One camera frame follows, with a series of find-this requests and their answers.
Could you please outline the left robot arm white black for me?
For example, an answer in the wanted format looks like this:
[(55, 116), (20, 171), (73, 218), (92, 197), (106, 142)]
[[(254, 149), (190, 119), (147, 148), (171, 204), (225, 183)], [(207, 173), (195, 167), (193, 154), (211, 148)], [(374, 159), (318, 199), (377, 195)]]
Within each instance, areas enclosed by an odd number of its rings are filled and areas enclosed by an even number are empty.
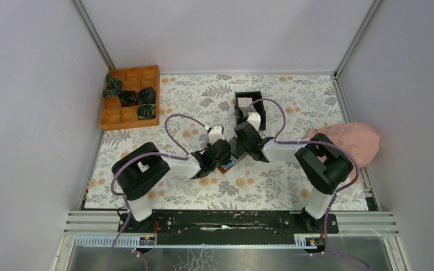
[(147, 142), (112, 166), (112, 182), (118, 183), (128, 202), (131, 225), (145, 232), (153, 224), (147, 194), (163, 177), (204, 178), (218, 166), (230, 163), (231, 156), (231, 145), (224, 139), (188, 157), (159, 152), (155, 144)]

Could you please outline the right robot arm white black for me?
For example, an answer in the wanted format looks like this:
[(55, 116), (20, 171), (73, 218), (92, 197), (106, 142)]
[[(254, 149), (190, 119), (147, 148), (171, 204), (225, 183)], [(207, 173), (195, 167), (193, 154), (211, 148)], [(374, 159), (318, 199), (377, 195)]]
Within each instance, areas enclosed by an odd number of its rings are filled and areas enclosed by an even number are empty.
[(300, 165), (313, 186), (301, 224), (306, 231), (318, 231), (324, 225), (323, 216), (330, 209), (338, 187), (358, 165), (352, 155), (322, 133), (303, 141), (277, 141), (261, 137), (248, 122), (238, 124), (234, 131), (237, 145), (254, 160)]

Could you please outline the brown leather card holder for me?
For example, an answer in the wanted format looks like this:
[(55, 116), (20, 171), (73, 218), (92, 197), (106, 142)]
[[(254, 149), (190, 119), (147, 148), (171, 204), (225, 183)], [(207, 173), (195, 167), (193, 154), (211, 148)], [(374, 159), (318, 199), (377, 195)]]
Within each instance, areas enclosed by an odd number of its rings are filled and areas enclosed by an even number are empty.
[(218, 166), (218, 170), (222, 174), (228, 172), (232, 167), (234, 167), (239, 161), (241, 161), (248, 154), (243, 147), (238, 146), (238, 140), (236, 137), (229, 139), (228, 143), (231, 146), (230, 162)]

